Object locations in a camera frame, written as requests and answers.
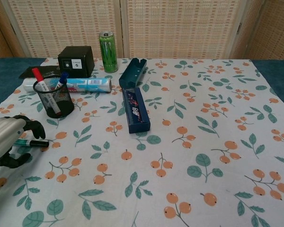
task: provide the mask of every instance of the label on box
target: label on box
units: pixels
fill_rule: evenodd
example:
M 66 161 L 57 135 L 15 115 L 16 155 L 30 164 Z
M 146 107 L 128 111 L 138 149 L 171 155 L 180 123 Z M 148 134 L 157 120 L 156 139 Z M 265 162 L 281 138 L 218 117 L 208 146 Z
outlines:
M 71 64 L 73 69 L 82 69 L 81 59 L 72 59 Z

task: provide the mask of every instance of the tablecloth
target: tablecloth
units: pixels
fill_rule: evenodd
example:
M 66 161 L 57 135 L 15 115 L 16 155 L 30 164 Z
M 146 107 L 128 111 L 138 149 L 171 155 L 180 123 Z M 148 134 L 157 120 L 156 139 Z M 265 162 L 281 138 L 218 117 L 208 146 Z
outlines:
M 41 122 L 50 147 L 13 147 L 32 159 L 0 167 L 0 227 L 284 226 L 284 103 L 252 62 L 147 59 L 151 130 L 137 134 L 118 86 L 129 62 L 107 74 L 95 59 L 113 90 L 71 93 L 66 118 L 22 86 L 1 103 L 0 117 Z

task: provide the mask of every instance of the wall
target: wall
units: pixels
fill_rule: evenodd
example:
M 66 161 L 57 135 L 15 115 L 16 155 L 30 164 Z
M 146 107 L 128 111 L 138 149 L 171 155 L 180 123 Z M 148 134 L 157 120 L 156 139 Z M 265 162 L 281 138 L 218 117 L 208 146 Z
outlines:
M 284 59 L 284 0 L 266 0 L 245 58 Z

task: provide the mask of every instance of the mesh pencil holder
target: mesh pencil holder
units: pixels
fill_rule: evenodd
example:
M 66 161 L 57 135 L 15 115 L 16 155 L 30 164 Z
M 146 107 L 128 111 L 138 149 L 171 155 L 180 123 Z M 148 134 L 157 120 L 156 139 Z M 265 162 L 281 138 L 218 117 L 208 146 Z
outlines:
M 57 76 L 44 78 L 49 91 L 43 91 L 42 86 L 37 81 L 33 85 L 33 89 L 38 93 L 47 116 L 51 118 L 65 117 L 74 110 L 74 104 L 66 83 L 55 89 L 59 79 L 60 77 Z

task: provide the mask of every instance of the monster energy can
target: monster energy can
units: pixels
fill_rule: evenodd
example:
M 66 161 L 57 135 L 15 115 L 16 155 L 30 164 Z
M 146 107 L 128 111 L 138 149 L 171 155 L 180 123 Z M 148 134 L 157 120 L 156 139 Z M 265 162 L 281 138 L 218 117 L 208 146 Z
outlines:
M 102 54 L 103 68 L 105 72 L 118 70 L 117 54 L 115 50 L 115 35 L 113 32 L 99 33 L 100 49 Z

